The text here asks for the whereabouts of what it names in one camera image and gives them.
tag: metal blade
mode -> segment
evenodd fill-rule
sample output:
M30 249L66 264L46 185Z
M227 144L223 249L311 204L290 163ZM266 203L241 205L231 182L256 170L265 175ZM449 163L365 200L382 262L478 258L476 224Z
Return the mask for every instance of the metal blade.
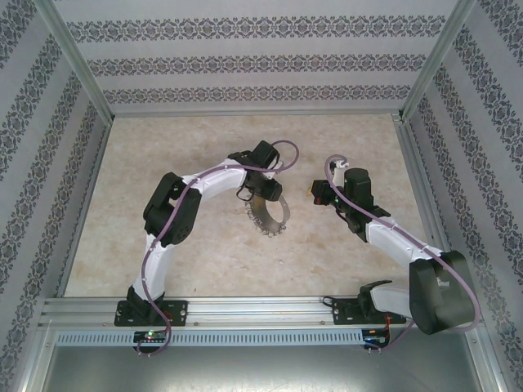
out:
M284 218L281 222L278 222L270 215L266 203L267 201L264 198L253 196L250 201L245 202L245 209L247 210L248 217L254 222L262 234L274 237L286 229L285 223L287 223L288 218L291 217L291 210L288 208L284 196L279 196L278 202L274 203L280 204L284 210Z

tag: striped wallpaper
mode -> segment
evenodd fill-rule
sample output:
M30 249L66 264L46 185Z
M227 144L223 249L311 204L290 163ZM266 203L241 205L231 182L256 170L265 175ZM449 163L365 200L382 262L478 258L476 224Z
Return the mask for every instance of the striped wallpaper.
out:
M456 0L57 1L116 114L400 109Z
M29 0L0 0L0 391L56 294L109 124Z
M410 119L509 390L523 390L523 2L479 1Z

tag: damask pattern border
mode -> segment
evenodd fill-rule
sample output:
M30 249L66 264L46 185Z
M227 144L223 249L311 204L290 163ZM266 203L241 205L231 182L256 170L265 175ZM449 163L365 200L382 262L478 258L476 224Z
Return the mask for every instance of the damask pattern border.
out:
M77 43L214 38L437 37L444 16L274 16L69 22Z
M414 141L416 142L416 147L418 148L419 157L422 160L423 169L425 170L425 174L427 175L428 184L431 187L434 204L436 205L436 209L438 210L438 216L440 218L441 225L443 226L443 230L445 232L445 239L447 240L447 243L449 244L450 248L452 248L452 241L450 240L450 237L449 237L449 232L447 230L447 225L445 223L445 217L443 216L443 212L441 211L440 201L436 197L436 190L434 189L434 185L432 184L432 179L431 179L430 173L428 171L427 162L425 161L425 157L423 156L422 149L420 148L420 145L419 145L418 135L416 135L416 132L415 132L416 128L414 127L412 119L409 119L408 121L409 121L410 129L412 131Z
M47 126L40 147L38 147L38 152L27 175L28 180L24 183L20 198L16 201L15 210L11 213L11 220L7 223L2 235L2 244L0 244L0 294L3 294L3 286L9 279L9 271L18 256L21 240L24 238L29 220L33 216L36 202L46 182L47 174L51 169L81 89L80 81L76 74L72 73L56 105L55 113Z
M423 126L431 142L432 151L436 156L438 167L447 186L447 192L454 205L459 228L465 239L472 264L476 268L476 276L479 278L480 286L491 312L491 318L496 323L496 332L499 335L501 345L504 346L505 357L510 363L511 371L514 372L516 385L523 389L523 363L521 362L523 347L521 346L521 339L516 336L516 325L510 319L511 314L507 310L507 300L503 297L498 278L492 272L492 265L482 243L481 234L477 229L458 173L441 135L440 126L426 96L421 99L418 112L423 120Z
M477 93L480 94L483 105L492 123L496 126L501 141L505 144L505 150L509 152L512 162L516 164L520 180L523 181L521 120L512 110L510 100L503 93L503 88L466 26L463 26L454 40L454 50L465 65L468 76Z
M42 234L42 240L38 245L38 252L34 256L31 270L25 282L24 294L20 297L20 304L16 307L16 317L12 320L13 327L7 334L7 344L2 348L3 354L0 360L0 380L2 381L0 383L0 390L2 388L9 390L9 384L14 378L16 366L20 360L22 345L27 337L29 321L34 315L34 306L37 304L37 298L42 289L41 285L47 273L47 265L51 260L56 238L60 232L62 221L65 218L65 212L73 193L74 184L80 167L82 166L83 156L87 150L87 145L97 117L96 109L94 105L90 103L83 118L82 126L78 131L78 136L72 148L67 168L64 171L60 188L56 193L49 220ZM98 143L96 157L100 152L106 129L107 127L104 128ZM93 164L88 182L91 181L94 167L95 165Z
M523 67L523 12L514 0L481 0L481 7Z
M403 100L410 86L261 86L104 90L110 104L257 100Z
M18 150L21 136L27 131L29 120L33 117L61 56L60 46L49 34L0 129L0 182L3 181L3 173L9 168L9 162Z
M100 141L98 142L98 147L96 148L96 155L93 160L91 170L89 172L89 179L87 180L87 183L85 185L85 190L83 191L83 196L82 196L82 202L80 203L80 208L78 209L78 214L76 215L76 220L74 222L74 229L71 230L71 238L70 238L69 244L67 246L67 251L65 252L64 260L61 263L62 267L60 270L60 275L58 276L58 279L57 279L54 297L58 296L58 291L60 290L60 285L62 284L62 280L64 278L65 268L67 267L67 262L69 261L69 255L71 254L71 251L73 250L74 238L76 236L76 232L77 232L79 224L80 224L80 219L82 218L83 205L87 201L87 197L88 197L87 193L89 192L89 187L91 186L91 181L93 180L92 177L96 170L96 162L98 161L99 152L101 151L102 145L104 144L105 134L107 133L108 130L111 129L112 126L113 126L112 121L110 121L107 125L105 125L105 129L102 132Z
M519 228L514 223L514 215L508 209L508 203L504 201L505 195L499 188L496 175L483 152L480 138L468 119L467 111L447 69L441 66L433 80L445 103L452 124L456 128L456 135L461 141L463 152L471 164L485 205L490 211L490 217L494 219L494 227L498 231L499 238L503 240L503 249L508 253L507 258L512 263L512 270L519 277L518 283L523 285L523 235L517 231Z
M0 69L3 69L11 53L18 46L29 22L36 15L36 7L31 0L12 0L2 11L0 17Z
M425 55L289 55L156 57L89 60L93 74L138 76L251 72L419 71Z

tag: marble-patterned floor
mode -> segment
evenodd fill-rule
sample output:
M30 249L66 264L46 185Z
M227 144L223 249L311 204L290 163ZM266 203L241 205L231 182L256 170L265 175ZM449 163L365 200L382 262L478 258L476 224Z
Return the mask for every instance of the marble-patterned floor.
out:
M369 170L377 203L424 239L390 115L116 118L66 296L125 296L144 251L141 214L163 174L200 172L262 139L294 140L301 150L277 177L291 208L287 229L258 233L232 190L211 199L177 247L168 296L343 295L379 279L406 281L406 271L307 195L324 178L325 159L345 154ZM290 162L293 149L278 148Z

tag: perforated metal strip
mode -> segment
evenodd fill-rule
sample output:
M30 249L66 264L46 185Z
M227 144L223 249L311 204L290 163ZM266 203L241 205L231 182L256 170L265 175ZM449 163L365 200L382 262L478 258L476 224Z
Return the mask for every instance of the perforated metal strip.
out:
M133 334L132 331L64 331L60 332L56 346L130 346ZM364 342L360 329L311 329L299 331L174 331L170 345L189 347L362 344Z

